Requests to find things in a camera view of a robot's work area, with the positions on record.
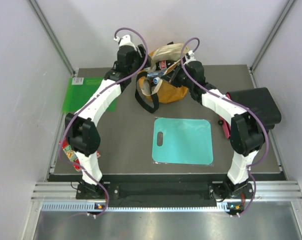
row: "white wall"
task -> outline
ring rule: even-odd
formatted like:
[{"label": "white wall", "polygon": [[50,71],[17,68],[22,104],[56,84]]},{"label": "white wall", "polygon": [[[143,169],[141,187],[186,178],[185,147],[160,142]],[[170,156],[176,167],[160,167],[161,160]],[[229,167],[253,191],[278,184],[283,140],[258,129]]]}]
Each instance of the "white wall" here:
[{"label": "white wall", "polygon": [[26,0],[0,0],[0,240],[18,239],[69,72]]},{"label": "white wall", "polygon": [[150,50],[199,37],[206,65],[248,64],[287,0],[37,0],[74,68],[110,67],[116,29],[134,28]]},{"label": "white wall", "polygon": [[287,174],[302,189],[302,0],[298,0],[257,67],[282,113],[274,129]]}]

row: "candy wrapper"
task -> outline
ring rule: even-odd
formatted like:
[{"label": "candy wrapper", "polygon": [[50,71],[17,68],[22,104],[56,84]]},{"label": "candy wrapper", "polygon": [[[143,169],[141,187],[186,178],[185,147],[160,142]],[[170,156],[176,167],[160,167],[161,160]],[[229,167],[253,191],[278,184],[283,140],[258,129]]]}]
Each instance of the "candy wrapper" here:
[{"label": "candy wrapper", "polygon": [[[71,146],[68,144],[66,138],[63,140],[62,149],[63,149],[65,155],[67,156],[67,158],[68,158],[71,162],[76,163],[76,164],[80,164],[79,159],[78,159],[78,157],[77,157],[75,151],[73,151],[73,150],[71,149]],[[100,153],[99,153],[98,151],[96,151],[96,156],[97,156],[98,158],[100,157]],[[75,170],[76,170],[77,172],[80,172],[80,171],[81,171],[81,168],[80,168],[79,166],[77,166],[77,165],[75,165],[75,164],[74,164],[73,166],[74,166],[74,168],[75,168]]]}]

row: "bag handle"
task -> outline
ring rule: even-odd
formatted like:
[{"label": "bag handle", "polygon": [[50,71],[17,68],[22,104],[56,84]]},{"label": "bag handle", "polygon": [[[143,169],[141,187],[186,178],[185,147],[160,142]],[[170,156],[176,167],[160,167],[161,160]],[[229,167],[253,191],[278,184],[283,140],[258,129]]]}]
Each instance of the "bag handle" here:
[{"label": "bag handle", "polygon": [[142,77],[147,77],[147,72],[143,71],[140,72],[137,76],[136,76],[136,82],[135,82],[135,99],[137,100],[137,102],[141,105],[141,107],[143,107],[145,110],[147,110],[149,113],[153,114],[156,110],[159,109],[159,98],[158,98],[158,94],[152,94],[150,95],[151,99],[152,99],[152,103],[153,103],[153,107],[151,107],[149,104],[147,104],[142,97],[140,96],[139,92],[138,92],[138,85],[137,82],[139,81],[140,78]]}]

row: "teal cutting board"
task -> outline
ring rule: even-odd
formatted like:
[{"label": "teal cutting board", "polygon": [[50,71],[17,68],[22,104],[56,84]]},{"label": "teal cutting board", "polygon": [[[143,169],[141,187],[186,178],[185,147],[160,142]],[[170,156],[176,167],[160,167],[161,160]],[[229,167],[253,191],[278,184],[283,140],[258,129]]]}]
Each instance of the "teal cutting board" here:
[{"label": "teal cutting board", "polygon": [[212,164],[210,122],[204,119],[157,118],[154,121],[152,158],[165,164]]}]

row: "white label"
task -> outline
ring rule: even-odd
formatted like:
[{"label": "white label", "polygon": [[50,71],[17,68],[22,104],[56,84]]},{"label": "white label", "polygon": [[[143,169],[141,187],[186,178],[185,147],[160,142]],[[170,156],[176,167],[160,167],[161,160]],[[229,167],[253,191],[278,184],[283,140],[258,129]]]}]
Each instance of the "white label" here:
[{"label": "white label", "polygon": [[84,77],[74,77],[72,78],[72,85],[83,85]]}]

